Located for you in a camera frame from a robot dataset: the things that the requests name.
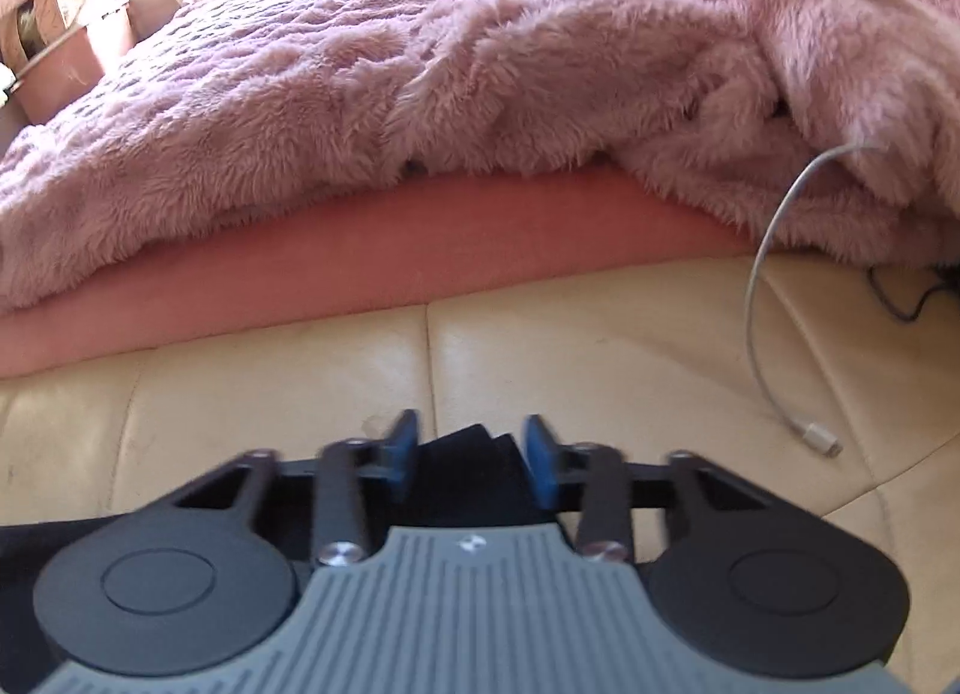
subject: black cord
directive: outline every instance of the black cord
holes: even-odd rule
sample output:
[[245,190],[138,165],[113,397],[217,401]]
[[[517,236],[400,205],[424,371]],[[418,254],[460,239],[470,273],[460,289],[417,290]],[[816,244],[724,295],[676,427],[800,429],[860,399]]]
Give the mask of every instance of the black cord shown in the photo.
[[935,293],[956,293],[957,296],[960,296],[960,277],[957,275],[956,267],[935,269],[935,271],[943,282],[927,288],[923,292],[923,296],[920,297],[920,301],[917,302],[917,306],[913,308],[913,312],[910,313],[904,312],[904,310],[901,310],[900,307],[890,301],[889,296],[887,296],[885,291],[880,287],[880,282],[877,282],[877,267],[867,269],[867,282],[870,283],[870,287],[874,290],[880,303],[886,307],[887,311],[893,317],[896,317],[901,323],[913,323],[920,317],[920,313],[923,312],[923,307],[926,306],[930,296],[934,296]]

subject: pink mattress side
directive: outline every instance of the pink mattress side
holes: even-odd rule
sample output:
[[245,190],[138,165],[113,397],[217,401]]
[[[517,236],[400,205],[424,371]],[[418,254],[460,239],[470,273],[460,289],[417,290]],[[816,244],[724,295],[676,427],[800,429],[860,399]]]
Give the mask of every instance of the pink mattress side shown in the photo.
[[0,317],[0,377],[259,326],[751,251],[613,167],[451,175],[159,245]]

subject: fuzzy pink fabric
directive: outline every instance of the fuzzy pink fabric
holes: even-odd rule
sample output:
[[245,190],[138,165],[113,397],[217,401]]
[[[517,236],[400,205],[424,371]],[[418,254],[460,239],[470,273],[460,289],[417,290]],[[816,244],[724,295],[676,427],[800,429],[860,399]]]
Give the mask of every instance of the fuzzy pink fabric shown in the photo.
[[605,151],[858,263],[960,259],[960,37],[911,0],[198,0],[0,164],[0,310],[159,240]]

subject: ribbed surface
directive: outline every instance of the ribbed surface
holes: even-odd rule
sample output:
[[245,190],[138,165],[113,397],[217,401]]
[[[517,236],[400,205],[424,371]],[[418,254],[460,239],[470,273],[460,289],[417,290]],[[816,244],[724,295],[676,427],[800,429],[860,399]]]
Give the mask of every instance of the ribbed surface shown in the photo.
[[553,526],[480,534],[395,530],[370,561],[318,573],[276,635],[214,671],[132,681],[71,664],[37,694],[906,691],[879,666],[802,686],[721,667],[659,622],[630,567],[581,560]]

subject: cream leather cushion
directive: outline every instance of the cream leather cushion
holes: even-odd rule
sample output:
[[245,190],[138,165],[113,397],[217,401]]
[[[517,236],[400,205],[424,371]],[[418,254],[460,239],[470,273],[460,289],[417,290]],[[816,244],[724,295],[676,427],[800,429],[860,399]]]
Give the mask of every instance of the cream leather cushion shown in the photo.
[[[302,458],[400,409],[424,435],[545,414],[632,459],[699,451],[863,536],[906,574],[892,667],[916,691],[960,674],[960,308],[887,315],[861,272],[770,261],[769,379],[845,451],[827,461],[758,400],[741,347],[747,259],[621,269],[74,365],[0,384],[0,522],[136,507],[253,446]],[[896,274],[904,305],[928,285]],[[637,547],[661,548],[651,512]]]

